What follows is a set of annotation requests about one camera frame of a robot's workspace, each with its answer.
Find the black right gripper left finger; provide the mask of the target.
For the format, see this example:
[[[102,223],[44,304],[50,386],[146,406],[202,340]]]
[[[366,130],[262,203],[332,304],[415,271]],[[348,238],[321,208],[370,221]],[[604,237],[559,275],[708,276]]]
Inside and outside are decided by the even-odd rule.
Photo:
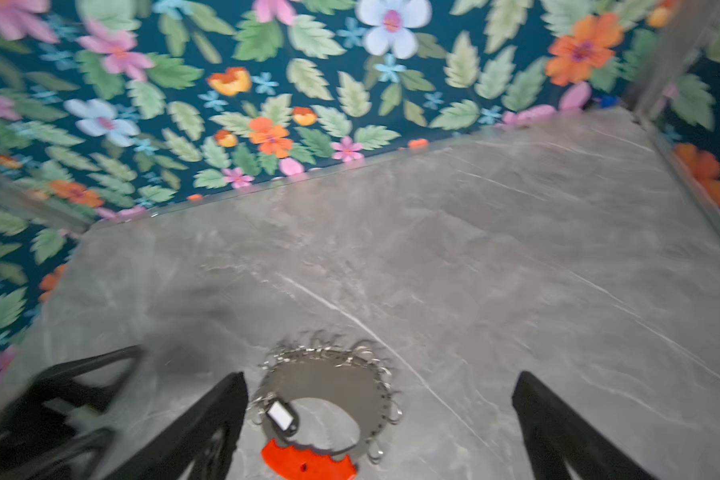
[[[244,374],[224,377],[109,479],[224,479],[248,407]]]

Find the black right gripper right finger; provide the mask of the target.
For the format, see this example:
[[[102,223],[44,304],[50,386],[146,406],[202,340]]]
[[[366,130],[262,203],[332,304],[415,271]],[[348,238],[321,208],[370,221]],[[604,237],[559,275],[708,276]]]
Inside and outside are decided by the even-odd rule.
[[[652,479],[529,371],[512,394],[523,442],[536,479]]]

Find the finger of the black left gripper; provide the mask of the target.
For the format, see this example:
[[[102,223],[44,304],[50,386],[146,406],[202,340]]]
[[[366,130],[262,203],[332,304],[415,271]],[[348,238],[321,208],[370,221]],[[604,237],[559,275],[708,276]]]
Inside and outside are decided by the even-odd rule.
[[[108,427],[78,434],[0,427],[0,479],[90,479],[116,439]]]
[[[74,407],[87,406],[104,413],[135,374],[145,354],[141,345],[134,345],[51,366],[36,375],[14,403],[38,406],[58,399]],[[123,370],[108,383],[89,384],[82,379],[122,362],[125,363]]]

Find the key with black tag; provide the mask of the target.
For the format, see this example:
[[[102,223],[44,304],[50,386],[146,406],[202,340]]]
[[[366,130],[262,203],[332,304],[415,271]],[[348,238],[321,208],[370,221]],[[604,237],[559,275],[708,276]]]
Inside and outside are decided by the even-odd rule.
[[[290,438],[298,432],[300,418],[288,402],[275,398],[267,407],[266,415],[282,436]]]

